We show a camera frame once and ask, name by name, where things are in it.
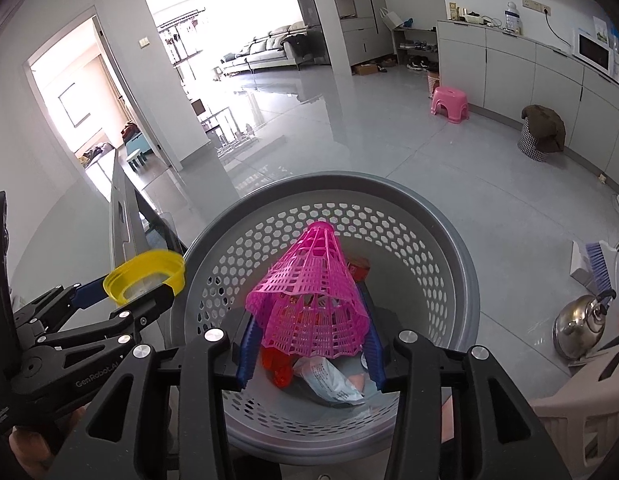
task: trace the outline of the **glossy tile floor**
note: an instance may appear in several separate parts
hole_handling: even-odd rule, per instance
[[[527,158],[516,147],[518,131],[496,121],[432,116],[426,75],[404,68],[343,79],[319,66],[262,71],[207,90],[256,137],[222,166],[203,156],[144,187],[172,213],[186,244],[239,196],[286,176],[387,177],[430,200],[465,240],[480,282],[478,342],[528,398],[565,383],[551,328],[558,311],[585,293],[569,276],[571,240],[619,238],[609,187],[566,156],[545,164]],[[606,340],[619,332],[616,305]]]

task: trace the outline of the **wall outlet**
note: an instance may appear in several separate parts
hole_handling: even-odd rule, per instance
[[[527,9],[535,10],[536,12],[541,12],[542,14],[545,14],[545,9],[547,9],[547,15],[551,16],[551,8],[549,6],[544,5],[544,4],[539,4],[538,2],[535,2],[534,0],[523,0],[523,7],[526,7]]]

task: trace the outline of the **pink shuttlecock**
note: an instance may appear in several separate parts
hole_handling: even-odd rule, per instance
[[[361,351],[369,317],[326,222],[314,222],[248,294],[262,345],[334,358]]]

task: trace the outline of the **red package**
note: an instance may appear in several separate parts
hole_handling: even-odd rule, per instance
[[[347,270],[354,282],[363,282],[369,274],[369,260],[367,258],[350,258],[347,260]]]
[[[284,354],[277,348],[260,348],[262,367],[273,372],[272,382],[279,388],[285,388],[291,384],[294,376],[292,361],[292,356]]]

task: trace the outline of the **small table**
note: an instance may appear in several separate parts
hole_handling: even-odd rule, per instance
[[[125,160],[127,160],[129,167],[133,171],[137,172],[141,166],[145,166],[145,163],[147,162],[147,157],[143,155],[141,150],[134,150],[133,152],[129,153]]]

